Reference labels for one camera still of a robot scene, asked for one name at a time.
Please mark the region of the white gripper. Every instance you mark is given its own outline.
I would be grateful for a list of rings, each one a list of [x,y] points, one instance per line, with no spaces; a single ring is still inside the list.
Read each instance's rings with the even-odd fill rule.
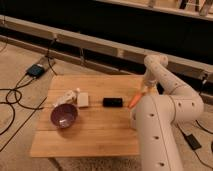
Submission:
[[[147,87],[152,88],[157,84],[157,80],[155,76],[152,74],[150,70],[146,70],[144,76],[143,76],[143,86],[141,92],[146,93]]]

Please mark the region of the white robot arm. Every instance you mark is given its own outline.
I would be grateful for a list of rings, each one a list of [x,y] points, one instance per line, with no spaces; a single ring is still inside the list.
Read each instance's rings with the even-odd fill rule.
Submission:
[[[165,93],[145,93],[133,107],[142,171],[183,171],[172,124],[196,120],[204,111],[200,95],[167,69],[166,55],[148,55],[141,88],[159,83]]]

